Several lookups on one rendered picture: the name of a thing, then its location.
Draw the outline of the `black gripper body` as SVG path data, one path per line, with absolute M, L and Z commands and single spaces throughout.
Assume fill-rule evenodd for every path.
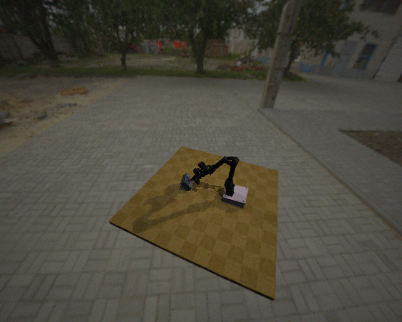
M 197 175 L 197 177 L 194 178 L 194 182 L 195 182 L 197 185 L 200 184 L 200 180 L 199 180 L 199 179 L 201 179 L 202 177 L 205 177 L 205 176 L 203 175 L 202 170 L 201 170 L 201 171 L 200 171 L 200 174 Z

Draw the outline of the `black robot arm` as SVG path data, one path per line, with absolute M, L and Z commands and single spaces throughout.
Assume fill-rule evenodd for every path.
M 231 161 L 230 161 L 231 160 Z M 226 163 L 228 165 L 230 165 L 230 172 L 229 172 L 229 176 L 225 181 L 225 187 L 226 187 L 226 195 L 228 196 L 233 196 L 234 194 L 234 183 L 233 183 L 233 176 L 234 176 L 234 172 L 235 172 L 235 168 L 237 166 L 239 162 L 239 158 L 238 157 L 223 157 L 219 162 L 217 162 L 214 165 L 207 165 L 204 162 L 200 162 L 198 164 L 198 166 L 200 167 L 200 169 L 202 170 L 202 173 L 204 176 L 206 175 L 210 175 L 213 174 L 213 172 L 220 167 L 222 164 Z M 209 168 L 209 169 L 208 169 Z M 200 174 L 200 171 L 197 168 L 194 168 L 193 173 L 195 173 L 196 175 Z

